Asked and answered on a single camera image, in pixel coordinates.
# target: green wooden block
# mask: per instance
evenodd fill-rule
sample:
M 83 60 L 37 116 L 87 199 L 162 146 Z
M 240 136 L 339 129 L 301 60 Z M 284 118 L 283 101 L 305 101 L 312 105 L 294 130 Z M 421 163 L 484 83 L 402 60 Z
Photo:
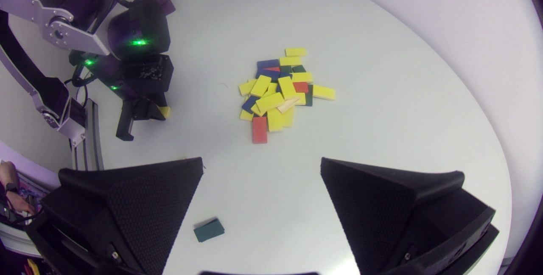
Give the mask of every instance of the green wooden block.
M 292 66 L 279 66 L 281 72 L 292 73 Z
M 309 89 L 309 92 L 306 93 L 305 106 L 312 107 L 313 106 L 313 86 L 310 84 L 310 85 L 307 85 L 307 88 Z
M 292 71 L 293 72 L 306 72 L 304 66 L 302 66 L 302 65 L 294 66 L 292 68 Z
M 216 236 L 222 235 L 224 233 L 224 227 L 219 222 L 219 219 L 214 219 L 206 225 L 200 226 L 194 229 L 194 234 L 198 242 L 204 242 Z

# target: white table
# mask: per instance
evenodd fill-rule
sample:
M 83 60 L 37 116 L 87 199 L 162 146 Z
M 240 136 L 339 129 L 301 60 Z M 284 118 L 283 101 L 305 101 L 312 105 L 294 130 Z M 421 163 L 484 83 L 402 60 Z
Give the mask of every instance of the white table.
M 463 171 L 464 188 L 496 209 L 500 230 L 471 274 L 497 273 L 511 220 L 504 154 L 470 92 L 420 37 L 370 0 L 173 1 L 171 118 L 134 122 L 134 141 L 123 142 L 115 138 L 121 100 L 90 86 L 106 168 L 204 160 L 165 275 L 358 274 L 320 157 Z M 250 123 L 238 119 L 237 85 L 285 47 L 307 48 L 305 68 L 337 100 L 297 107 L 292 129 L 253 145 Z M 198 243 L 194 225 L 215 216 L 225 234 Z

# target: yellow wooden block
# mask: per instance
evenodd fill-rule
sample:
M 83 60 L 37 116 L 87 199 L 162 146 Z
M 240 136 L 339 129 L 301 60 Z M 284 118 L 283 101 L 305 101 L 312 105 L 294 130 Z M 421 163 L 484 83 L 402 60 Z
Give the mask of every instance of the yellow wooden block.
M 266 90 L 264 95 L 262 95 L 262 98 L 268 97 L 269 95 L 273 95 L 274 93 L 277 93 L 276 90 L 277 90 L 277 83 L 270 83 L 270 85 L 268 85 L 268 90 Z
M 283 117 L 283 126 L 292 128 L 292 122 L 294 121 L 294 107 L 289 108 L 286 112 L 281 114 Z
M 296 95 L 300 98 L 296 105 L 305 105 L 305 93 L 296 93 Z
M 252 87 L 255 85 L 256 83 L 256 79 L 252 79 L 252 80 L 249 80 L 247 83 L 243 83 L 242 85 L 239 85 L 239 92 L 241 93 L 241 95 L 248 95 L 251 90 L 252 90 Z
M 252 87 L 251 95 L 262 97 L 271 82 L 272 79 L 269 76 L 259 76 L 258 79 L 256 79 L 255 85 Z
M 249 113 L 248 111 L 246 110 L 241 110 L 241 114 L 239 115 L 239 119 L 241 120 L 247 120 L 247 121 L 252 121 L 252 117 L 254 116 L 254 114 L 251 114 Z
M 279 65 L 281 66 L 294 66 L 302 65 L 302 60 L 299 56 L 291 56 L 287 58 L 279 58 Z
M 336 99 L 336 91 L 333 90 L 333 89 L 329 89 L 327 87 L 314 85 L 313 86 L 313 97 L 318 97 L 318 98 L 326 99 L 326 100 L 335 100 Z
M 305 48 L 287 48 L 285 49 L 286 56 L 306 56 Z
M 285 99 L 283 99 L 283 95 L 281 95 L 281 93 L 274 93 L 268 97 L 256 100 L 256 105 L 258 106 L 260 112 L 275 109 L 279 105 L 283 105 L 283 103 L 285 103 Z
M 311 72 L 294 72 L 292 74 L 292 82 L 313 82 L 313 74 Z
M 283 93 L 283 99 L 289 100 L 296 98 L 296 89 L 294 88 L 294 85 L 292 84 L 292 80 L 290 76 L 284 76 L 283 78 L 279 78 L 277 80 L 279 82 L 279 86 L 281 87 L 281 93 Z
M 266 113 L 265 111 L 260 111 L 258 105 L 256 104 L 251 107 L 251 111 L 255 113 L 258 117 L 262 117 Z
M 278 109 L 268 111 L 268 130 L 270 132 L 283 130 L 283 115 L 281 115 Z
M 159 111 L 162 113 L 164 118 L 168 119 L 169 115 L 171 113 L 171 108 L 170 107 L 159 107 Z
M 280 112 L 286 112 L 289 108 L 294 107 L 297 102 L 298 102 L 298 97 L 296 97 L 294 99 L 289 99 L 289 100 L 285 101 L 285 103 L 283 103 L 283 105 L 277 107 L 277 109 Z

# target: purple object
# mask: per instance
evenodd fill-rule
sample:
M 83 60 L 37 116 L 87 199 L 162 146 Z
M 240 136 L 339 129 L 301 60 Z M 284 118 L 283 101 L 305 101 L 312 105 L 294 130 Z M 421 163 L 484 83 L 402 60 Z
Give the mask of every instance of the purple object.
M 279 60 L 267 60 L 267 61 L 256 62 L 256 68 L 258 70 L 261 70 L 264 68 L 272 68 L 272 67 L 279 67 Z
M 269 76 L 271 81 L 277 81 L 279 74 L 277 71 L 260 69 L 256 72 L 256 78 L 258 79 L 259 76 Z
M 256 100 L 258 100 L 258 97 L 256 97 L 255 95 L 250 96 L 249 99 L 247 99 L 247 101 L 245 101 L 245 103 L 243 103 L 241 108 L 243 110 L 245 110 L 246 112 L 249 112 L 250 114 L 253 114 L 252 110 L 251 110 L 251 107 L 256 103 Z
M 156 1 L 162 7 L 164 14 L 169 15 L 175 12 L 175 6 L 173 6 L 173 3 L 171 2 L 171 0 L 156 0 Z

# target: wooden block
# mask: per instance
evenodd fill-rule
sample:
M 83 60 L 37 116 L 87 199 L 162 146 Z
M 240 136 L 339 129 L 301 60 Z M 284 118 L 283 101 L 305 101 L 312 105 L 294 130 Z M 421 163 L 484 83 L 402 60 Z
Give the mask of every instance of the wooden block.
M 255 85 L 256 83 L 256 79 L 251 79 L 249 80 L 247 83 L 243 83 L 242 85 L 239 85 L 239 92 L 241 93 L 241 95 L 248 95 L 251 90 L 252 90 L 252 87 Z
M 326 100 L 335 100 L 336 99 L 336 91 L 333 89 L 329 89 L 327 87 L 314 85 L 313 86 L 313 97 L 326 99 Z
M 296 82 L 292 83 L 294 85 L 294 89 L 297 93 L 308 93 L 309 88 L 307 87 L 307 82 Z
M 280 72 L 292 73 L 292 66 L 281 66 L 279 67 Z
M 277 81 L 279 82 L 279 86 L 281 87 L 283 99 L 288 100 L 296 97 L 296 89 L 294 89 L 291 78 L 285 76 L 283 78 L 279 78 L 279 80 Z
M 256 79 L 255 85 L 252 87 L 251 95 L 255 95 L 256 97 L 262 97 L 271 82 L 272 79 L 269 76 L 259 76 L 258 79 Z
M 302 65 L 302 60 L 299 56 L 292 56 L 290 58 L 279 58 L 279 65 L 280 66 L 294 66 L 294 65 Z
M 271 67 L 271 68 L 264 68 L 265 70 L 271 70 L 271 71 L 277 71 L 281 72 L 281 69 L 279 67 Z
M 241 120 L 247 120 L 247 121 L 252 121 L 252 117 L 254 116 L 254 114 L 251 114 L 249 113 L 248 111 L 246 110 L 241 110 L 241 114 L 239 115 L 239 119 Z
M 279 76 L 281 75 L 280 72 L 275 72 L 272 70 L 266 70 L 266 69 L 260 69 L 256 71 L 256 78 L 258 79 L 260 76 L 269 76 L 271 78 L 271 81 L 277 81 L 279 79 Z
M 306 93 L 306 105 L 307 107 L 313 106 L 313 86 L 307 85 L 308 93 Z
M 159 111 L 162 113 L 162 115 L 166 119 L 168 119 L 169 115 L 171 114 L 171 108 L 170 107 L 159 107 Z
M 305 93 L 296 93 L 296 95 L 300 98 L 296 105 L 305 105 Z
M 268 97 L 256 100 L 256 106 L 258 106 L 260 112 L 275 109 L 276 107 L 283 105 L 283 103 L 285 103 L 285 100 L 283 99 L 283 95 L 281 95 L 281 93 L 274 93 L 273 95 L 269 95 Z
M 281 116 L 283 117 L 283 126 L 292 128 L 292 123 L 294 121 L 294 107 L 286 110 Z
M 268 89 L 266 90 L 266 92 L 264 93 L 264 95 L 262 95 L 262 98 L 265 98 L 265 97 L 268 97 L 269 95 L 273 95 L 274 93 L 277 93 L 277 83 L 270 83 L 268 85 Z
M 256 69 L 279 67 L 279 60 L 267 60 L 256 62 Z
M 270 132 L 283 130 L 283 115 L 281 115 L 278 109 L 268 111 L 268 130 Z
M 298 65 L 292 68 L 292 72 L 306 72 L 304 66 Z
M 256 103 L 256 100 L 258 100 L 258 97 L 255 95 L 251 95 L 241 106 L 243 110 L 245 110 L 248 113 L 252 113 L 251 107 Z
M 313 74 L 311 72 L 294 72 L 291 75 L 293 82 L 313 82 Z
M 305 48 L 287 48 L 285 49 L 286 56 L 306 56 Z
M 286 100 L 285 103 L 283 105 L 280 105 L 279 107 L 277 107 L 277 109 L 280 112 L 286 112 L 291 107 L 294 107 L 297 102 L 298 102 L 298 97 L 296 97 L 294 99 Z
M 262 117 L 266 114 L 265 111 L 260 111 L 260 109 L 258 108 L 258 105 L 256 104 L 251 107 L 251 111 L 258 117 Z
M 219 219 L 214 219 L 206 225 L 194 229 L 194 234 L 198 242 L 204 242 L 224 233 L 224 227 L 219 222 Z
M 266 117 L 252 119 L 252 143 L 268 143 L 267 120 Z

